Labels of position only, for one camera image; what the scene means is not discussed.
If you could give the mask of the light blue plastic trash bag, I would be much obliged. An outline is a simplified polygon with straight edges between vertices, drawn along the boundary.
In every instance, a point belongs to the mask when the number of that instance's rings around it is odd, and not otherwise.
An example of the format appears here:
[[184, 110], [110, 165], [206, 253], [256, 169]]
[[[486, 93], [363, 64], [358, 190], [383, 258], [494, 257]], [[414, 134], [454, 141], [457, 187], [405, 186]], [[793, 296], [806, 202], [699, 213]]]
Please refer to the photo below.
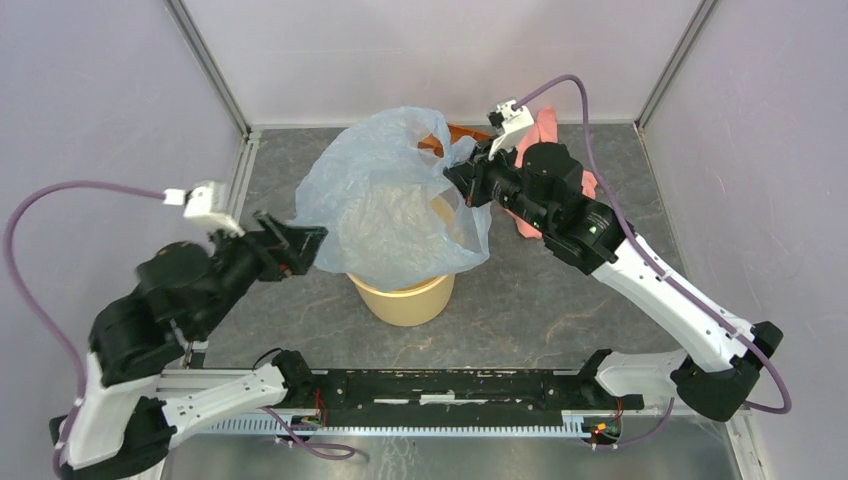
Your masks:
[[294, 224], [328, 231], [316, 268], [393, 291], [486, 262], [490, 209], [466, 206], [443, 174], [474, 146], [452, 140], [443, 114], [422, 107], [343, 130], [295, 191]]

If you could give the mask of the tan cylindrical trash bin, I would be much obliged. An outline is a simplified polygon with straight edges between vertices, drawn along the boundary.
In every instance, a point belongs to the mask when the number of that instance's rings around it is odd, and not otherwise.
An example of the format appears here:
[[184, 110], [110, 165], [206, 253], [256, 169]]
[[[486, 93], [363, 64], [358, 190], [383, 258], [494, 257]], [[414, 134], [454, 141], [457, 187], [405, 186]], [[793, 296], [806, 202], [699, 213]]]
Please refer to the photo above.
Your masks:
[[344, 218], [343, 272], [380, 320], [413, 327], [445, 309], [470, 256], [454, 224], [454, 203], [443, 194], [397, 189]]

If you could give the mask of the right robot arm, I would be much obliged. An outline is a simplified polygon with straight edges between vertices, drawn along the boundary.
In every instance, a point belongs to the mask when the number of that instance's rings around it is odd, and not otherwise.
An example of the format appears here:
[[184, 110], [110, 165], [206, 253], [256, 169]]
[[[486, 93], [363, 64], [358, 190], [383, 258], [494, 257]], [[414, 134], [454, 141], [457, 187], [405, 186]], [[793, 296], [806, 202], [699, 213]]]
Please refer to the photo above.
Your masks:
[[729, 420], [746, 405], [782, 331], [721, 308], [618, 221], [611, 206], [584, 195], [583, 166], [565, 145], [534, 144], [521, 166], [516, 155], [479, 143], [468, 160], [442, 172], [468, 206], [496, 203], [528, 223], [555, 258], [630, 300], [679, 344], [659, 354], [597, 351], [581, 369], [580, 400], [602, 408], [615, 397], [670, 397], [710, 420]]

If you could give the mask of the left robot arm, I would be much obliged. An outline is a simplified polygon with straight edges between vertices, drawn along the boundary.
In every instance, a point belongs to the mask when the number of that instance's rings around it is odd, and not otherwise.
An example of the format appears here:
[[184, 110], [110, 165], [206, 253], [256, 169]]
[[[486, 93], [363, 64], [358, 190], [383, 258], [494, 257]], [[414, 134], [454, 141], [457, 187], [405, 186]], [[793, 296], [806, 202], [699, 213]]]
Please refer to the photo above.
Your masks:
[[165, 367], [187, 343], [207, 340], [253, 284], [306, 274], [327, 236], [324, 227], [288, 225], [264, 212], [255, 220], [255, 230], [214, 231], [208, 246], [162, 247], [137, 267], [136, 287], [96, 316], [84, 393], [50, 424], [61, 478], [130, 477], [226, 418], [312, 399], [313, 374], [292, 351], [210, 389], [171, 400], [157, 394]]

